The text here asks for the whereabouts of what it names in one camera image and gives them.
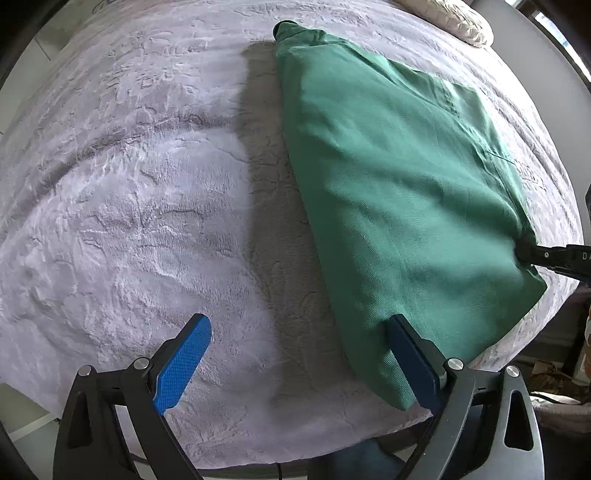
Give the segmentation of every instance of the textured bedspread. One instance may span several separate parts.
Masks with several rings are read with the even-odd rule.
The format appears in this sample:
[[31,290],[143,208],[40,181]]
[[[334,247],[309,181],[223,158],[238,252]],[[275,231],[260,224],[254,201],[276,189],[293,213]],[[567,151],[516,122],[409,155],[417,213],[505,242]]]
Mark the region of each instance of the textured bedspread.
[[[4,381],[60,415],[79,366],[125,367],[202,312],[213,342],[167,413],[197,467],[320,455],[426,414],[343,357],[282,140],[286,18],[481,90],[540,243],[582,241],[548,132],[491,49],[379,0],[116,2],[0,143]],[[507,363],[576,286],[541,273],[544,297],[478,366]]]

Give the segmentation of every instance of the metal screw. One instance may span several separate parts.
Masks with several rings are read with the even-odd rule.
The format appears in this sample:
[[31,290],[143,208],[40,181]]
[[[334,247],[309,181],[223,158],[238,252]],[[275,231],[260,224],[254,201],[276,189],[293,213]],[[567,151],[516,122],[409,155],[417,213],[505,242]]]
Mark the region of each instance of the metal screw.
[[450,358],[447,361],[447,365],[452,370],[461,370],[462,368],[464,368],[464,362],[462,362],[459,358]]
[[134,368],[136,370],[144,370],[146,368],[148,368],[148,365],[150,364],[150,360],[147,359],[144,356],[139,357],[138,359],[135,360],[134,362]]
[[513,365],[509,365],[507,367],[507,373],[510,377],[518,377],[519,376],[519,369]]
[[81,377],[88,377],[88,375],[90,375],[90,372],[92,372],[92,367],[90,365],[82,365],[78,369],[78,375],[80,375]]

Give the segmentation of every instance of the green fabric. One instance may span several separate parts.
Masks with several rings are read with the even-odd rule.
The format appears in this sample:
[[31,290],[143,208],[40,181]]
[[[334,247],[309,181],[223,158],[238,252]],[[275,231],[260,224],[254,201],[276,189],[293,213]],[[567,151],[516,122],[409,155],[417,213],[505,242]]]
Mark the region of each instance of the green fabric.
[[347,358],[414,402],[385,339],[406,315],[471,361],[545,290],[521,183],[478,94],[293,22],[275,27],[287,149]]

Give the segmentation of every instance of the white wall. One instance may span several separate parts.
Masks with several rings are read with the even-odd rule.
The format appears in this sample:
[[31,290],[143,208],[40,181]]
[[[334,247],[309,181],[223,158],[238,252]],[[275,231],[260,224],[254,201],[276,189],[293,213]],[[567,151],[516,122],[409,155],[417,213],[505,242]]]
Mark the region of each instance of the white wall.
[[491,24],[492,48],[534,101],[573,184],[586,245],[591,222],[585,194],[591,184],[591,93],[560,51],[504,0],[474,0]]

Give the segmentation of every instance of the window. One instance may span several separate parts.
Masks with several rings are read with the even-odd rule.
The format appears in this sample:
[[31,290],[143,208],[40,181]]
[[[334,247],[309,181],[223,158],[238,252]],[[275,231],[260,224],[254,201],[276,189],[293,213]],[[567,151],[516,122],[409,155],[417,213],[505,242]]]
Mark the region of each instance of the window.
[[556,39],[558,43],[560,43],[564,47],[566,53],[577,64],[577,67],[581,69],[581,72],[587,78],[587,81],[591,82],[591,73],[589,72],[589,69],[585,66],[583,60],[575,52],[574,48],[571,46],[568,40],[566,40],[562,32],[558,29],[558,27],[556,27],[556,25],[554,25],[552,20],[546,17],[542,12],[535,13],[534,18],[538,21],[540,25],[542,25],[542,27],[544,27],[550,33],[550,35],[552,35]]

